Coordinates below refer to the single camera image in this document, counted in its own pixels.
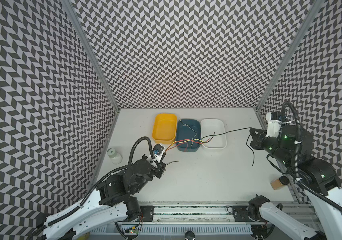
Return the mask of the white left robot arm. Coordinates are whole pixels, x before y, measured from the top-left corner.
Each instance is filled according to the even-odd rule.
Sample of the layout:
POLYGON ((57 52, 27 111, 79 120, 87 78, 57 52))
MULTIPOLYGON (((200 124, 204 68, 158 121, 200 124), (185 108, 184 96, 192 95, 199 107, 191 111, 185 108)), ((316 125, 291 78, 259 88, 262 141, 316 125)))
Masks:
POLYGON ((45 217, 27 239, 76 240, 107 224, 138 222, 143 213, 135 194, 153 178, 161 178, 167 148, 141 137, 130 151, 128 163, 101 177, 85 197, 65 210, 45 217))

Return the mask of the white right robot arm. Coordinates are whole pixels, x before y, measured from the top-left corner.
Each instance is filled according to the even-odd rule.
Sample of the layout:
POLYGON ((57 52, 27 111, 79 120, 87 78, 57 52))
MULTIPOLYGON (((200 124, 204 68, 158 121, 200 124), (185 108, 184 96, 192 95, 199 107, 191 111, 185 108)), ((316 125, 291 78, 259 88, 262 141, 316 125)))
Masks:
POLYGON ((304 190, 323 228, 309 228, 270 202, 264 196, 249 201, 248 218, 266 221, 293 240, 342 240, 342 188, 335 169, 311 155, 313 135, 306 131, 295 106, 284 102, 281 112, 267 114, 266 130, 250 129, 251 147, 264 150, 286 167, 296 185, 304 190))

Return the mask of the yellow plastic bin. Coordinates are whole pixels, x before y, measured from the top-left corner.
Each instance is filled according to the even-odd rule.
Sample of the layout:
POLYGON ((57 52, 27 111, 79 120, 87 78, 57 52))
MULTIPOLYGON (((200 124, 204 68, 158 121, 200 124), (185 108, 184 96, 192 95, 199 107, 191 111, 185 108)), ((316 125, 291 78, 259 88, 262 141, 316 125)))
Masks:
POLYGON ((161 113, 155 118, 152 138, 157 144, 170 145, 176 138, 178 118, 174 114, 161 113))

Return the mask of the white plastic bin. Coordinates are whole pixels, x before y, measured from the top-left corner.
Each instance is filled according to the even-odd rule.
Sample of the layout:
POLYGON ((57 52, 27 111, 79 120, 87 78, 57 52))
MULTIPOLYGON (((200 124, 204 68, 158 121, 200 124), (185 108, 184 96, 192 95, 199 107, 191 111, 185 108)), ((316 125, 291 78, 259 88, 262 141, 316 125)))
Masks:
POLYGON ((208 151, 221 151, 227 146, 227 138, 224 135, 225 125, 219 119, 203 119, 201 121, 201 136, 203 148, 208 151))

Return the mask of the clear jar white lid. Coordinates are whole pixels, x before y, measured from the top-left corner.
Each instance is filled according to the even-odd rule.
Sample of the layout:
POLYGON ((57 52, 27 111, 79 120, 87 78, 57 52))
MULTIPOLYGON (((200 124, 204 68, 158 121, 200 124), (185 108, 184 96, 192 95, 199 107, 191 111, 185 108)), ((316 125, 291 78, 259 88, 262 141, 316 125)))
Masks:
POLYGON ((122 155, 114 148, 109 148, 107 150, 107 154, 112 161, 113 164, 118 165, 122 162, 123 157, 122 155))

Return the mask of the teal plastic bin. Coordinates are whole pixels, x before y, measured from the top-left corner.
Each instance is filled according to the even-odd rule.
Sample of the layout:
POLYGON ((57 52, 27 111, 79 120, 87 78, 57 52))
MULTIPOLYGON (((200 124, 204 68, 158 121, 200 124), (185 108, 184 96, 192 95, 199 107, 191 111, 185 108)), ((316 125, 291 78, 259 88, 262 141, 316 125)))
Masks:
POLYGON ((194 119, 181 119, 177 124, 176 141, 187 141, 185 143, 176 143, 177 149, 181 152, 196 152, 200 147, 201 124, 194 119))

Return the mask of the brown jar black lid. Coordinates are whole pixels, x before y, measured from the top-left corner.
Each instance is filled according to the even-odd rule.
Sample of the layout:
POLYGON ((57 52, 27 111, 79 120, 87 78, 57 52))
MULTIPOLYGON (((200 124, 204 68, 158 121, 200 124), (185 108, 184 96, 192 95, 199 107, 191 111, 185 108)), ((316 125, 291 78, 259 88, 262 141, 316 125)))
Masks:
POLYGON ((287 186, 289 183, 290 183, 290 180, 288 177, 281 176, 281 177, 273 180, 272 182, 270 182, 270 185, 273 188, 273 190, 279 190, 279 189, 287 186))

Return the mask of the aluminium corner post right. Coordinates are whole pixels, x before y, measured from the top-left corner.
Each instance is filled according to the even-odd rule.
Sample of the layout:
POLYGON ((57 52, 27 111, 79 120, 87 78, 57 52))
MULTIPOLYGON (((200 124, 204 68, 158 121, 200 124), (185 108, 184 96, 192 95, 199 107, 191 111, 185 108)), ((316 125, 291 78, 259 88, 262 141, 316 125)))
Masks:
POLYGON ((321 11, 322 6, 324 5, 325 1, 316 0, 313 2, 312 6, 306 17, 304 18, 303 23, 299 27, 296 35, 293 38, 292 43, 290 43, 285 55, 283 56, 281 62, 278 65, 277 70, 275 71, 274 75, 272 76, 269 84, 267 85, 264 93, 262 94, 259 102, 256 105, 256 112, 258 113, 267 99, 269 98, 270 94, 272 93, 273 89, 277 85, 280 77, 282 76, 285 68, 289 64, 291 58, 294 56, 296 50, 298 49, 299 45, 301 44, 302 40, 305 38, 306 33, 308 32, 311 24, 313 23, 314 19, 321 11))

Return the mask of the aluminium corner post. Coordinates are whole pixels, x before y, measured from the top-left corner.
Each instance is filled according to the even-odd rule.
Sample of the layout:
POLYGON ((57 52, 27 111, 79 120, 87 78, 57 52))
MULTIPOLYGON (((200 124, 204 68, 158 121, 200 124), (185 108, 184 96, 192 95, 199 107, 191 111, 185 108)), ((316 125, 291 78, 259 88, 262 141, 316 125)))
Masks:
POLYGON ((290 43, 285 55, 283 56, 281 62, 278 65, 277 70, 275 71, 274 75, 272 76, 269 84, 267 85, 264 93, 262 94, 259 102, 256 105, 256 112, 258 113, 267 99, 269 98, 270 94, 272 93, 273 89, 277 85, 280 77, 282 76, 285 68, 289 64, 291 58, 294 56, 296 50, 298 49, 299 45, 301 44, 302 40, 305 38, 306 33, 308 32, 311 24, 313 23, 314 19, 321 11, 322 6, 324 5, 325 1, 316 0, 313 2, 312 6, 306 17, 304 18, 303 23, 299 27, 296 35, 293 38, 292 43, 290 43))
POLYGON ((114 95, 110 89, 110 86, 109 86, 108 81, 107 81, 107 79, 106 79, 106 77, 102 71, 102 68, 99 64, 99 61, 96 58, 96 55, 92 49, 90 41, 87 38, 86 33, 84 32, 84 29, 80 24, 79 18, 78 18, 77 14, 74 10, 74 7, 72 5, 72 1, 63 0, 63 1, 61 1, 61 4, 62 4, 64 11, 67 14, 69 21, 72 24, 73 29, 76 32, 77 37, 79 38, 79 40, 83 46, 84 52, 87 54, 92 66, 93 66, 93 68, 94 68, 94 70, 95 70, 95 72, 96 72, 96 74, 97 74, 97 76, 98 76, 98 78, 102 84, 102 86, 105 89, 105 92, 106 92, 108 98, 111 101, 113 109, 115 110, 115 112, 118 113, 120 111, 120 108, 119 108, 119 106, 115 100, 115 97, 114 97, 114 95))

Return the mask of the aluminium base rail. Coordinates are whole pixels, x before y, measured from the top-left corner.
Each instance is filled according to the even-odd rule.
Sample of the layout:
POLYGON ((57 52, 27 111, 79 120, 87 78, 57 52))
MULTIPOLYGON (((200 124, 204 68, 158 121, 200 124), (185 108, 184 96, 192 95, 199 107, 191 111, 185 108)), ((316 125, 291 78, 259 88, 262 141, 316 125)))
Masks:
MULTIPOLYGON (((141 203, 142 206, 154 206, 151 212, 152 222, 144 222, 139 227, 139 237, 144 236, 177 236, 184 235, 188 230, 196 235, 250 235, 252 225, 271 225, 266 220, 258 222, 251 221, 247 212, 241 214, 239 211, 233 213, 232 207, 236 209, 246 208, 247 202, 237 203, 198 203, 198 204, 155 204, 141 203)), ((298 204, 296 202, 282 202, 283 212, 294 218, 302 225, 306 225, 317 231, 323 231, 315 210, 309 204, 298 204)), ((118 236, 114 223, 105 225, 91 231, 91 236, 118 236)))

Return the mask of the aluminium corner post left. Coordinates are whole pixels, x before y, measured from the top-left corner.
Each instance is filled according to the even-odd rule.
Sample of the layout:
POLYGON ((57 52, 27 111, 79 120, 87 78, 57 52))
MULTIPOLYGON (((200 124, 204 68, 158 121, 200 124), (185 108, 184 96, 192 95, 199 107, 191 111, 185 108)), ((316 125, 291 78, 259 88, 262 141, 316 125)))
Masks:
POLYGON ((102 86, 105 89, 105 92, 106 92, 108 98, 111 101, 113 109, 115 110, 115 112, 118 113, 120 111, 120 108, 119 108, 119 106, 115 100, 115 97, 114 97, 114 95, 110 89, 110 86, 109 86, 108 81, 107 81, 107 79, 106 79, 106 77, 102 71, 102 68, 99 64, 99 61, 96 58, 96 55, 92 49, 90 41, 87 38, 86 33, 84 32, 84 29, 80 24, 79 18, 78 18, 77 14, 74 10, 74 7, 72 5, 72 1, 63 0, 63 1, 61 1, 61 4, 62 4, 64 11, 67 14, 69 21, 72 24, 73 29, 76 32, 77 37, 79 38, 79 40, 83 46, 84 52, 87 54, 92 66, 93 66, 93 68, 94 68, 94 70, 95 70, 95 72, 96 72, 96 74, 97 74, 97 76, 98 76, 98 78, 102 84, 102 86))

